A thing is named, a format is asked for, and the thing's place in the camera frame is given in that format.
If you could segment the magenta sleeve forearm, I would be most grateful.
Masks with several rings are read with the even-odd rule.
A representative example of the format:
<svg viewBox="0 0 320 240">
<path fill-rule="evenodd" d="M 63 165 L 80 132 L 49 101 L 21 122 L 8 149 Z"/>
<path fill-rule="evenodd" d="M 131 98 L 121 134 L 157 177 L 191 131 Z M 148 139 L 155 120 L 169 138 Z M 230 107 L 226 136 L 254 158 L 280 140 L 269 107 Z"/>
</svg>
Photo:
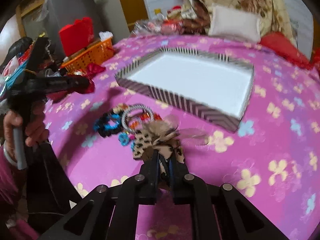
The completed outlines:
<svg viewBox="0 0 320 240">
<path fill-rule="evenodd" d="M 1 147 L 1 239 L 38 239 L 28 224 L 27 201 L 23 196 L 25 172 L 9 161 Z"/>
</svg>

